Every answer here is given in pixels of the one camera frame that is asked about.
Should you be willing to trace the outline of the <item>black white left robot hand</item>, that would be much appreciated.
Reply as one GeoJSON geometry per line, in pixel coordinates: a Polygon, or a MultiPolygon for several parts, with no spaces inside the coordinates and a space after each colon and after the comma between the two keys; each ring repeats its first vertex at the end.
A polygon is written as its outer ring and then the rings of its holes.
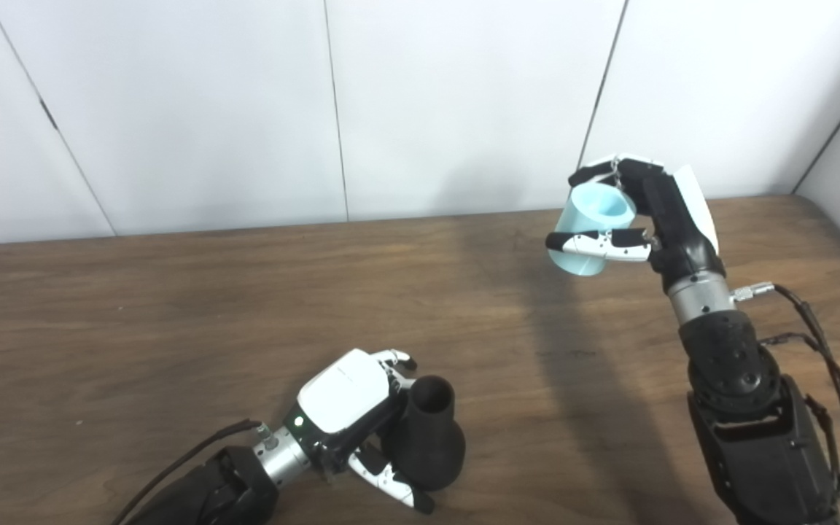
{"type": "Polygon", "coordinates": [[[414,379],[403,372],[416,369],[404,351],[352,349],[317,373],[300,388],[283,420],[301,463],[327,481],[351,470],[408,508],[431,514],[433,498],[369,443],[371,435],[390,431],[404,416],[414,379]]]}

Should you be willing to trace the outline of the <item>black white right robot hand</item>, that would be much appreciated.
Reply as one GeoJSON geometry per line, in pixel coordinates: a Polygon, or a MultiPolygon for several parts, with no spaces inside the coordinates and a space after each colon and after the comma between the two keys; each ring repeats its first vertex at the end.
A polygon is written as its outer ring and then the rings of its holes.
{"type": "Polygon", "coordinates": [[[712,214],[690,167],[670,173],[663,164],[613,154],[583,164],[569,176],[569,197],[597,188],[620,214],[596,207],[583,216],[592,226],[557,227],[545,248],[553,255],[650,263],[664,289],[697,273],[727,275],[712,214]]]}

